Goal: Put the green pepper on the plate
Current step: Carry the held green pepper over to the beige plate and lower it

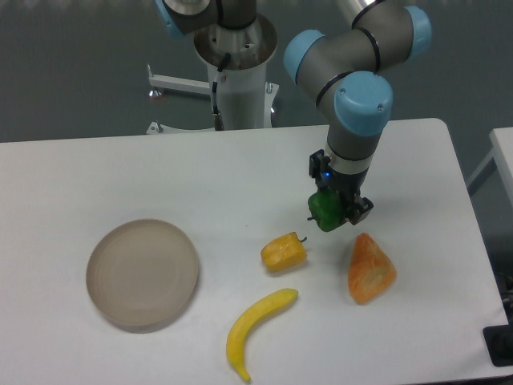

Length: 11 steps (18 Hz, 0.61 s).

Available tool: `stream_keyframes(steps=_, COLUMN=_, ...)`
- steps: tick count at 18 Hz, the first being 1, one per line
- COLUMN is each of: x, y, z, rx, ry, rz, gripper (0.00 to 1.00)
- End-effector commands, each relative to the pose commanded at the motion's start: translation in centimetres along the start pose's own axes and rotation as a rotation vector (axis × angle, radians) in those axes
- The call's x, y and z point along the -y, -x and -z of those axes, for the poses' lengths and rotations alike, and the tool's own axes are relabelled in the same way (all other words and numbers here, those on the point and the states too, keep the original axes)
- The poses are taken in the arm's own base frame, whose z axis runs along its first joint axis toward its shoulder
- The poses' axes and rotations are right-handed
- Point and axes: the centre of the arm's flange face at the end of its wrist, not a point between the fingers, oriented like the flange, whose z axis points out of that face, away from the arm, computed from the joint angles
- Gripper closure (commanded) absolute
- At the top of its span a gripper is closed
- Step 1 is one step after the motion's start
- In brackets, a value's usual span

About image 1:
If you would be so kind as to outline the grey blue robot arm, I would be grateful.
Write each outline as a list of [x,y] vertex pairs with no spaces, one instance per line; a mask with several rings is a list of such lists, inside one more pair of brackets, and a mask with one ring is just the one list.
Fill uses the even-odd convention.
[[[309,158],[317,191],[310,217],[330,232],[365,219],[373,203],[361,195],[378,141],[388,124],[393,91],[380,71],[425,52],[432,27],[416,6],[342,1],[348,32],[328,38],[305,30],[285,48],[291,80],[329,124],[326,145]],[[192,34],[208,69],[207,93],[217,131],[261,128],[265,71],[277,48],[273,24],[254,1],[158,1],[170,35]]]

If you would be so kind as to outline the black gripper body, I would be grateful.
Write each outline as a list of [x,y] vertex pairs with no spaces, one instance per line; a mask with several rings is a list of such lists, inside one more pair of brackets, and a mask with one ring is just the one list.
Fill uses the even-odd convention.
[[309,156],[309,176],[314,179],[317,189],[329,188],[346,202],[352,202],[360,195],[369,167],[369,157],[347,160],[331,148],[320,149]]

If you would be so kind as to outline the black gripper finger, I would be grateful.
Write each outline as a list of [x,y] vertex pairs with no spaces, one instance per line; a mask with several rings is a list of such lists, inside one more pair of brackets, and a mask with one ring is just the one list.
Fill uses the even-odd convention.
[[355,195],[346,211],[347,219],[352,225],[357,225],[368,217],[373,208],[374,204],[370,199]]
[[346,195],[342,192],[337,192],[337,199],[339,204],[339,225],[342,226],[348,221],[348,201]]

